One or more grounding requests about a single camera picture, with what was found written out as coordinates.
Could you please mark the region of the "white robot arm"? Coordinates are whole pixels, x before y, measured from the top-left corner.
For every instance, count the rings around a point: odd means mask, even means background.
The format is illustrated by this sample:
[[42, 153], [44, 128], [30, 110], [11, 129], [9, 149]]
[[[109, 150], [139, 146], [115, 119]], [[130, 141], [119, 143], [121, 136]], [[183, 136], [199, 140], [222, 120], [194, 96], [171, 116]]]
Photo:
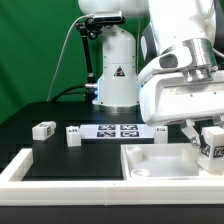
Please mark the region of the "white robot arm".
[[149, 126], [193, 125], [224, 115], [224, 71], [214, 55], [222, 12], [214, 0], [78, 0], [103, 27], [103, 74], [94, 104], [139, 106]]

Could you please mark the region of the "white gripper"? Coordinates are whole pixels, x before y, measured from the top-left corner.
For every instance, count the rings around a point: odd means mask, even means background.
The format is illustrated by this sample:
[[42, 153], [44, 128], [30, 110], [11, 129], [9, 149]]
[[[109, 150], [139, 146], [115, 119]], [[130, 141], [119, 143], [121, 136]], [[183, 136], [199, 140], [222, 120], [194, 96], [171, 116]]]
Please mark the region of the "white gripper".
[[152, 77], [140, 90], [142, 120], [149, 126], [180, 123], [183, 134], [193, 147], [201, 142], [193, 120], [213, 117], [224, 128], [224, 71], [217, 71], [210, 81], [187, 83], [178, 73]]

